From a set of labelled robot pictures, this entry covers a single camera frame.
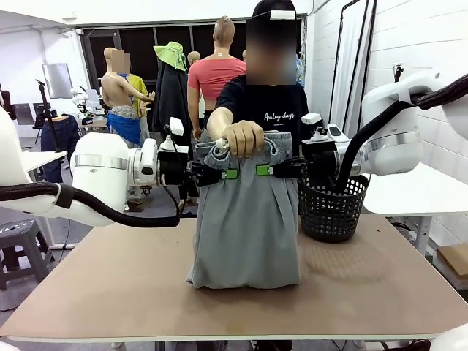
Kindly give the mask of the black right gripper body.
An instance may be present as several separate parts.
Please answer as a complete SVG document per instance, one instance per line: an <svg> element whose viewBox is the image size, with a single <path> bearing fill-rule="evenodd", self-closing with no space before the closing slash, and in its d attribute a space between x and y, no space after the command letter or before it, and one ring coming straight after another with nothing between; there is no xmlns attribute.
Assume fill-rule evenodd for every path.
<svg viewBox="0 0 468 351"><path fill-rule="evenodd" d="M339 156L332 140L301 142L303 158L307 161L306 172L315 178L335 177L339 169Z"/></svg>

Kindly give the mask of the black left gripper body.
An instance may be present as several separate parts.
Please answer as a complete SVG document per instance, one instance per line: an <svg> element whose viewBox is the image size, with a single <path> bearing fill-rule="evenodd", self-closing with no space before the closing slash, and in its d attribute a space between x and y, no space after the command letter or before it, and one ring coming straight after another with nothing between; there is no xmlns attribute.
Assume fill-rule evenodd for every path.
<svg viewBox="0 0 468 351"><path fill-rule="evenodd" d="M182 185L187 178L188 146L163 146L157 152L157 178L162 185Z"/></svg>

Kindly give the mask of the grey training pants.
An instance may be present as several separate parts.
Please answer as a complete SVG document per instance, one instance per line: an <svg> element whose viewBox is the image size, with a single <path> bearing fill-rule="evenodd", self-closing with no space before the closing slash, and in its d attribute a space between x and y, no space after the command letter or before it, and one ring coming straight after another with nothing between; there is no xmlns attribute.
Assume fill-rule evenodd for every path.
<svg viewBox="0 0 468 351"><path fill-rule="evenodd" d="M276 289L301 280L298 262L298 185L269 174L293 157L289 132L266 132L261 151L237 158L215 142L198 143L201 164L222 176L201 186L194 261L195 288Z"/></svg>

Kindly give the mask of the person's right forearm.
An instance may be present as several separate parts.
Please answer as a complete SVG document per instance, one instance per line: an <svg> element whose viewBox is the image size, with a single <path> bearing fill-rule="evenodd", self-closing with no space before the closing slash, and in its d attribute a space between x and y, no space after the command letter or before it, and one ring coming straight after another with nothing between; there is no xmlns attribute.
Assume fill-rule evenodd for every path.
<svg viewBox="0 0 468 351"><path fill-rule="evenodd" d="M235 131L232 124L232 112L225 107L217 107L208 119L207 130L210 138L213 141L222 138L229 144L234 143Z"/></svg>

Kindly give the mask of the blue cloth on mannequin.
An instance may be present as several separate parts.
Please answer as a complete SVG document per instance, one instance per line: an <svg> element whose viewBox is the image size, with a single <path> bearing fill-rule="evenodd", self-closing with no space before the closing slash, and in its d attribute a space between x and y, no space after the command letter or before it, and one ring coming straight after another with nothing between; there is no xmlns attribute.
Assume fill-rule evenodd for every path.
<svg viewBox="0 0 468 351"><path fill-rule="evenodd" d="M140 122L138 118L127 118L115 113L107 114L109 132L119 135L129 143L140 144Z"/></svg>

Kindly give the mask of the person in black t-shirt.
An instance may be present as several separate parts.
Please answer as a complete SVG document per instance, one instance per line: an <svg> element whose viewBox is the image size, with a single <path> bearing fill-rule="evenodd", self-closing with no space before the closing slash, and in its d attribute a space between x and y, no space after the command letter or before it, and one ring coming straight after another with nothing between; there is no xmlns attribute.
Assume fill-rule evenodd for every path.
<svg viewBox="0 0 468 351"><path fill-rule="evenodd" d="M288 132L293 148L297 149L301 141L301 117L309 109L304 88L295 76L295 20L272 21L270 13L248 19L246 73L224 86L215 109L229 109L233 124L253 121L264 132Z"/></svg>

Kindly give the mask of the black coat on mannequin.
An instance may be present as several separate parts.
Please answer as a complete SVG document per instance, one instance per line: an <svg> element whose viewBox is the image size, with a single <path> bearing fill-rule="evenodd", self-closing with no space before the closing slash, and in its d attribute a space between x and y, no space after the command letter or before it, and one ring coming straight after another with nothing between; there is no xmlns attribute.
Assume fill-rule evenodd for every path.
<svg viewBox="0 0 468 351"><path fill-rule="evenodd" d="M163 128L165 124L169 124L171 117L181 119L184 125L184 135L175 137L175 140L177 144L189 147L190 163L193 160L193 149L192 122L187 103L187 73L161 62L158 69L152 127L161 134L163 141L166 137ZM188 171L186 180L178 186L178 193L178 208L180 210L184 208L188 197L197 196L197 188L189 177Z"/></svg>

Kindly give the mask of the white side table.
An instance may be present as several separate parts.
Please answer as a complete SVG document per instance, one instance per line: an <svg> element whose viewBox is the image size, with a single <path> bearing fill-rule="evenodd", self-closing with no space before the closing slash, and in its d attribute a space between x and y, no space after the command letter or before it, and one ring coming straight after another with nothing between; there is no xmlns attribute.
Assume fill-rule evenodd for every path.
<svg viewBox="0 0 468 351"><path fill-rule="evenodd" d="M419 219L414 245L425 254L434 216L468 214L468 185L420 163L408 173L372 175L363 206L373 214Z"/></svg>

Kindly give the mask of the mannequin in red top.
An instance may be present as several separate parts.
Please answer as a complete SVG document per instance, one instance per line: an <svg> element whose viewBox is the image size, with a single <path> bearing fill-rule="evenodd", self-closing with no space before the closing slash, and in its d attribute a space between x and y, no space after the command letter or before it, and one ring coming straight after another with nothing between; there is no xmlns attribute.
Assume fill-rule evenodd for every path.
<svg viewBox="0 0 468 351"><path fill-rule="evenodd" d="M214 26L214 52L190 64L187 80L187 103L192 134L199 140L223 87L246 72L246 63L230 55L235 35L232 20L223 16Z"/></svg>

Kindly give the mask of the green sun hat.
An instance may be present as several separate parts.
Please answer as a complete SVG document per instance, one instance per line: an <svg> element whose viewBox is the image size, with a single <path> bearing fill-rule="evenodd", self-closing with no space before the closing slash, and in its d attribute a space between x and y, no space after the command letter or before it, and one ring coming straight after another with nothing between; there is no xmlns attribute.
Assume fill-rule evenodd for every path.
<svg viewBox="0 0 468 351"><path fill-rule="evenodd" d="M153 46L157 58L174 69L187 71L186 56L184 55L183 45L170 41L166 45Z"/></svg>

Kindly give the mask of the dark blue jeans dummy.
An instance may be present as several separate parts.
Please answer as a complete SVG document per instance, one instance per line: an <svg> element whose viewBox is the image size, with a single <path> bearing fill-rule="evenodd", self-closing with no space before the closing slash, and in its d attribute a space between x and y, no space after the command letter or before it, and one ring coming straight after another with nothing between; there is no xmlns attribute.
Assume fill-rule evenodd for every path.
<svg viewBox="0 0 468 351"><path fill-rule="evenodd" d="M47 120L42 127L41 151L55 151L55 146L60 151L67 152L67 161L70 162L71 156L75 151L77 142L80 139L79 128L74 116L61 116L53 118L53 128L56 133L56 139L53 139L53 132ZM45 180L51 183L62 183L61 165L58 160L52 161L43 166Z"/></svg>

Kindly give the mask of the white background table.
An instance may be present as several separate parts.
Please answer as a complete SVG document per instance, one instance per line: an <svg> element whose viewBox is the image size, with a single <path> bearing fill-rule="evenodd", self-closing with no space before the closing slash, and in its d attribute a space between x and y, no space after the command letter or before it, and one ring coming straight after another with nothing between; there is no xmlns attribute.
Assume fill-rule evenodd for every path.
<svg viewBox="0 0 468 351"><path fill-rule="evenodd" d="M53 161L58 161L66 155L66 151L21 151L20 160L23 169L27 172L31 180L37 181L37 177L34 174L36 169Z"/></svg>

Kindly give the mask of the grey framed whiteboard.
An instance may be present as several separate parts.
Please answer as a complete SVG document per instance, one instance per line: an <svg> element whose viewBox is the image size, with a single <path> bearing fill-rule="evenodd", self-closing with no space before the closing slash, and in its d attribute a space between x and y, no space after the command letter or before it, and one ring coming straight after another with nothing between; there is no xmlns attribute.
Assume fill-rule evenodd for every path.
<svg viewBox="0 0 468 351"><path fill-rule="evenodd" d="M72 98L72 80L67 64L42 64L42 71L51 99Z"/></svg>

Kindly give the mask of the grey plastic stool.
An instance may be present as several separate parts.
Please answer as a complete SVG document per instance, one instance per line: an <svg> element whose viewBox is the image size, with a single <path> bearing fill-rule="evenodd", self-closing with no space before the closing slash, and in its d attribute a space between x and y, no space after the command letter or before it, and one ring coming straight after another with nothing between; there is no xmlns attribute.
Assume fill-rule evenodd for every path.
<svg viewBox="0 0 468 351"><path fill-rule="evenodd" d="M0 290L7 282L34 276L40 283L55 258L33 219L0 224Z"/></svg>

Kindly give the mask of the black wall pipe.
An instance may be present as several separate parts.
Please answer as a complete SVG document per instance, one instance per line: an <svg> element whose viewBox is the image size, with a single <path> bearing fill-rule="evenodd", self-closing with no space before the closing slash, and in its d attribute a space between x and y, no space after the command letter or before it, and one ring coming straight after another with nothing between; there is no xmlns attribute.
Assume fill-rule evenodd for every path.
<svg viewBox="0 0 468 351"><path fill-rule="evenodd" d="M367 76L369 72L369 63L370 63L371 47L372 47L372 41L373 41L373 35L374 35L374 24L375 24L376 11L377 11L377 2L378 0L373 0L373 4L371 8L371 20L369 23L369 37L367 40L366 60L365 60L365 65L364 65L364 74L363 74L363 82L362 82L362 89L361 89L361 105L362 105L363 97L366 92L366 81L367 81Z"/></svg>
<svg viewBox="0 0 468 351"><path fill-rule="evenodd" d="M333 67L333 80L332 80L332 89L331 89L331 100L330 100L330 104L329 104L330 110L329 110L329 114L328 114L328 123L331 122L331 111L332 111L332 105L333 105L334 88L335 88L335 84L336 84L336 72L337 72L338 61L339 61L339 50L340 50L340 45L341 45L344 11L348 7L353 6L354 4L358 3L359 1L360 0L351 0L341 8L340 22L339 22L339 32L338 32L338 39L337 39L337 46L336 46L336 57L335 57L334 67Z"/></svg>
<svg viewBox="0 0 468 351"><path fill-rule="evenodd" d="M355 51L353 53L353 62L352 62L352 75L350 78L350 87L348 89L347 95L347 109L350 109L352 104L355 101L355 96L357 93L358 87L358 76L360 74L362 61L363 61L363 53L366 48L366 31L367 31L367 20L368 20L368 8L370 4L370 0L356 0L350 7L353 6L360 6L360 9L356 8L353 9L356 13L356 19L359 21L355 22L358 24L358 41L355 45Z"/></svg>

